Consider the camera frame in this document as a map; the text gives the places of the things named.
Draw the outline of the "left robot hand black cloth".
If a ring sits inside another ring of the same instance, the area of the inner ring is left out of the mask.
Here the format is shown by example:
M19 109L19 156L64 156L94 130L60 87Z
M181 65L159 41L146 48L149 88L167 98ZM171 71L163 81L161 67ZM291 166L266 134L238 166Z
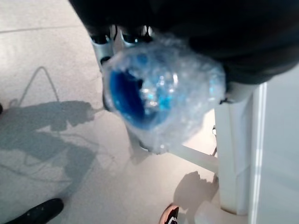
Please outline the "left robot hand black cloth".
M72 0L92 37L116 25L184 38L223 64L229 81L260 84L299 62L296 0Z

